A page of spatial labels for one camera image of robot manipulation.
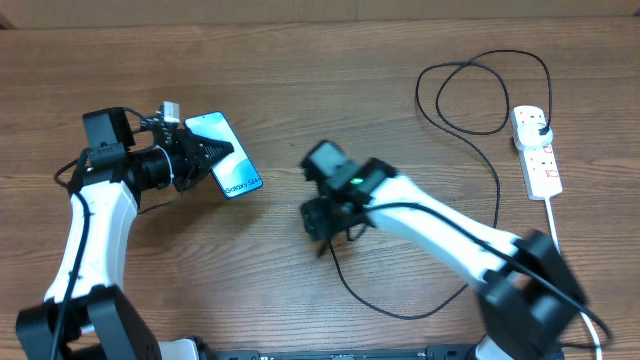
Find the power strip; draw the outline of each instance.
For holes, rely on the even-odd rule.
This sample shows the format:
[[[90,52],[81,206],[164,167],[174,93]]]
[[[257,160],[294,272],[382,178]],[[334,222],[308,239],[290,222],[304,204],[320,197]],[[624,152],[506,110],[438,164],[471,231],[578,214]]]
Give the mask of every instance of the power strip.
[[[558,173],[558,163],[553,154],[551,139],[548,136],[536,136],[530,129],[534,126],[539,127],[545,123],[546,119],[542,109],[535,106],[524,105],[513,109],[511,113],[511,125],[513,125],[513,140],[518,148],[520,155],[520,164],[522,165],[522,173],[524,175],[524,183],[527,187],[527,194],[531,200],[544,200],[547,208],[547,216],[549,219],[549,229],[551,238],[560,251],[560,243],[558,242],[558,234],[556,233],[556,225],[551,210],[551,198],[562,192],[562,183],[560,182],[560,173]],[[528,134],[526,141],[521,141],[522,134]],[[596,333],[591,320],[584,313],[580,314],[584,320],[593,344],[596,347],[596,360],[602,360],[602,349],[600,348],[600,339]]]
[[[511,113],[514,139],[517,141],[518,128],[545,123],[544,112],[535,106],[518,106]],[[562,192],[558,164],[551,144],[518,149],[520,164],[524,174],[524,183],[531,200],[544,200]]]

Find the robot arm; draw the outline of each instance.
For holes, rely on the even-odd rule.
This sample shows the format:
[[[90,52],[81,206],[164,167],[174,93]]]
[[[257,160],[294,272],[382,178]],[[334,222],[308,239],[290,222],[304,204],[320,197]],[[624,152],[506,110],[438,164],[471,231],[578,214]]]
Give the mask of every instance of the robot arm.
[[[301,206],[313,240],[331,241],[351,226],[368,224],[412,241],[469,283],[487,329],[476,348],[477,359],[543,358],[556,349],[558,336],[579,313],[538,282],[516,286],[519,274],[513,262],[487,247],[532,270],[580,305],[586,303],[552,240],[540,232],[525,240],[482,225],[425,194],[388,164],[370,159],[359,166],[328,141],[311,150],[301,166],[319,192]]]
[[[71,298],[89,294],[95,286],[123,289],[124,263],[131,224],[141,193],[175,185],[184,191],[209,173],[233,145],[178,129],[178,104],[165,101],[157,116],[142,117],[141,131],[151,131],[154,146],[130,152],[135,145],[124,108],[109,108],[83,116],[89,149],[83,151],[71,182],[73,218],[58,275],[45,302],[63,300],[78,253],[84,212],[76,192],[87,201],[91,217],[86,248]]]
[[[89,218],[89,236],[72,299],[88,295],[96,285],[118,285],[124,289],[127,239],[138,213],[138,204],[123,181],[112,183],[105,180],[84,186],[80,194],[86,199],[93,215]],[[78,253],[84,211],[76,195],[71,196],[71,208],[73,215],[67,247],[58,275],[44,297],[45,302],[51,298],[56,303],[62,301]]]
[[[152,147],[129,150],[135,141],[127,111],[141,118],[140,131],[151,131]],[[16,333],[29,359],[49,359],[50,355],[62,359],[159,358],[164,348],[170,355],[180,354],[174,358],[198,356],[193,341],[159,346],[121,290],[129,230],[138,215],[142,192],[174,185],[182,193],[234,151],[228,141],[195,135],[188,127],[178,128],[178,118],[178,104],[167,101],[151,117],[127,108],[83,116],[89,148],[74,162],[69,183],[61,182],[59,173],[55,177],[67,188],[73,210],[62,264],[45,302],[22,310],[16,320]],[[82,201],[90,214],[84,243]],[[79,267],[76,259],[81,259]],[[78,271],[75,284],[72,269]],[[70,287],[71,296],[65,299]],[[67,346],[92,330],[100,339],[99,345],[80,351]]]

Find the power socket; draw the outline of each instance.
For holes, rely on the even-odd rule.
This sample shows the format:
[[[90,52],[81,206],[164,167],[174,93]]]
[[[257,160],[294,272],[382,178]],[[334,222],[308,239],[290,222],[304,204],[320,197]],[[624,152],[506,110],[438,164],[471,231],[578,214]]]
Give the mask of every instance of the power socket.
[[[514,129],[514,142],[518,144],[518,127],[546,124],[544,112],[535,106],[518,106],[511,114],[511,124]],[[518,147],[520,164],[524,174],[524,183],[531,200],[544,200],[562,192],[558,164],[550,143],[540,138],[539,143],[521,149]]]

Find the smartphone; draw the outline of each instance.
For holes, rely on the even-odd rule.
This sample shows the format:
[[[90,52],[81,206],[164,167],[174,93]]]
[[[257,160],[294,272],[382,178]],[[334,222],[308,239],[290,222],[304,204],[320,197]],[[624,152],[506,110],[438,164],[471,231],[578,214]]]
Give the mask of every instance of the smartphone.
[[[195,135],[233,144],[233,153],[211,168],[211,174],[227,199],[262,187],[262,178],[222,113],[214,112],[192,117],[185,121],[185,126]]]

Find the wooden table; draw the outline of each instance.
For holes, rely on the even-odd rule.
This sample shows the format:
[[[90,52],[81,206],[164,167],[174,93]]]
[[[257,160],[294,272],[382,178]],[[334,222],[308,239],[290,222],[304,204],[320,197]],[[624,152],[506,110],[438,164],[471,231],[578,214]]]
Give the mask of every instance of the wooden table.
[[[359,161],[375,156],[426,191],[490,224],[495,186],[468,146],[417,115],[413,91],[429,65],[485,50],[541,56],[553,76],[553,125],[565,192],[554,199],[563,250],[617,342],[640,346],[640,21],[633,18],[186,26],[0,32],[0,357],[21,359],[14,322],[38,304],[60,264],[70,207],[51,176],[87,145],[81,115],[111,106],[183,117],[223,111],[265,186],[234,201],[205,181],[140,216],[129,236],[125,291],[158,339],[203,336],[215,349],[261,351],[422,347],[483,334],[471,291],[420,321],[382,316],[315,258],[298,206],[315,194],[298,162],[320,139]],[[518,55],[482,60],[505,78],[512,105],[546,108],[544,74]],[[448,70],[425,76],[430,113]],[[442,107],[457,124],[491,129],[504,116],[498,82],[465,70]],[[502,181],[499,226],[546,231],[526,197],[511,129],[473,137]],[[140,142],[147,145],[149,138]],[[143,195],[148,206],[176,196]],[[403,314],[426,312],[462,282],[410,243],[376,231],[336,241],[347,280]],[[566,339],[588,341],[575,321]],[[588,352],[571,351],[588,359]]]

